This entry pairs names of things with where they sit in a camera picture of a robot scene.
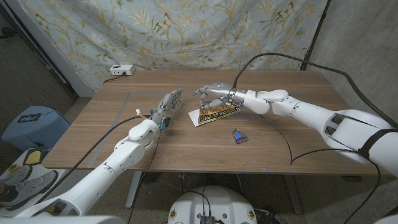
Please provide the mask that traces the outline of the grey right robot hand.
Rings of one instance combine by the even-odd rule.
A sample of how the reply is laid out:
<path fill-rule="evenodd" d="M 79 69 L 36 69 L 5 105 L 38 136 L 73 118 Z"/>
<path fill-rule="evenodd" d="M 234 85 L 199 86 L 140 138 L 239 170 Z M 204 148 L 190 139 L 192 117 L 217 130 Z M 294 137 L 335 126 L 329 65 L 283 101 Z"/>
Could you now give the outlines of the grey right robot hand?
<path fill-rule="evenodd" d="M 225 83 L 205 85 L 194 91 L 193 96 L 200 95 L 200 108 L 210 109 L 227 105 L 241 105 L 246 97 L 246 91 L 230 87 Z"/>

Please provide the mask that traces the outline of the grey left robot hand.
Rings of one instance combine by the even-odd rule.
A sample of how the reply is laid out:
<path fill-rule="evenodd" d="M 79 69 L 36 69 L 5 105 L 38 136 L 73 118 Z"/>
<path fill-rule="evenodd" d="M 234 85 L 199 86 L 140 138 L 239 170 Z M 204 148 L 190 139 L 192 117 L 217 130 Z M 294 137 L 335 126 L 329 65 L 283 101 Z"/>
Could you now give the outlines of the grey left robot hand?
<path fill-rule="evenodd" d="M 166 94 L 160 101 L 156 109 L 154 110 L 151 120 L 156 125 L 161 125 L 164 119 L 172 116 L 173 112 L 182 103 L 182 88 L 171 91 Z"/>

